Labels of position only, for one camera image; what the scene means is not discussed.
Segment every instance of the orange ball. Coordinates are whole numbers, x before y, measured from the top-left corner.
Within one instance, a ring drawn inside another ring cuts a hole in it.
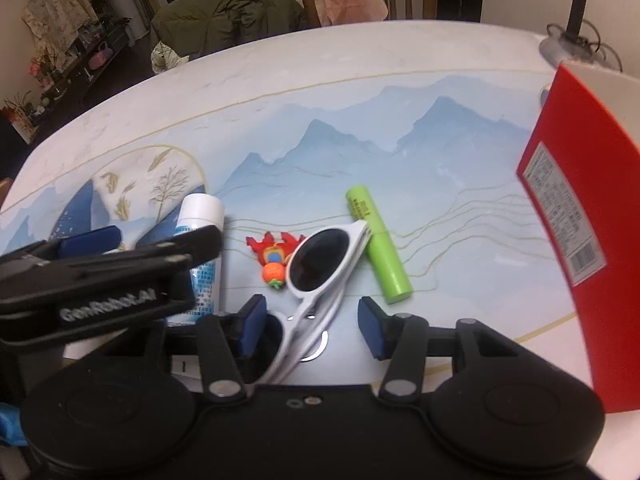
[[[262,279],[273,288],[284,285],[287,277],[287,268],[278,262],[271,262],[262,268]]]

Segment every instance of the dark lens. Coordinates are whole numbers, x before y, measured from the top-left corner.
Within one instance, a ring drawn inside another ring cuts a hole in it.
[[[315,290],[335,272],[348,249],[349,235],[341,229],[327,229],[305,240],[291,261],[291,285],[304,292]]]

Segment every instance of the green cylinder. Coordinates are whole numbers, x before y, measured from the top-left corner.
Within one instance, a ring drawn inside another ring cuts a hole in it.
[[[365,186],[354,186],[347,191],[351,214],[357,220],[366,220],[371,229],[367,244],[367,256],[376,273],[387,303],[396,303],[414,293],[414,288],[404,272],[396,246],[386,230],[378,208]]]

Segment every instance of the wall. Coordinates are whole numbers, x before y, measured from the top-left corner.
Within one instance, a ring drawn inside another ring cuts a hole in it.
[[[547,23],[566,26],[570,8],[571,0],[483,0],[482,22],[546,34]],[[640,0],[587,0],[584,16],[618,51],[625,71],[640,77]],[[582,33],[595,39],[586,25]]]
[[[16,92],[40,95],[37,81],[27,72],[35,54],[33,36],[20,17],[27,0],[0,0],[0,105]]]

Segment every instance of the pink bag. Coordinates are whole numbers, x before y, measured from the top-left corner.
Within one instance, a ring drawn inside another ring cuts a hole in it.
[[[89,59],[89,68],[91,70],[98,70],[111,56],[113,56],[113,49],[109,48],[106,41],[103,41],[98,47],[98,52],[93,54]]]

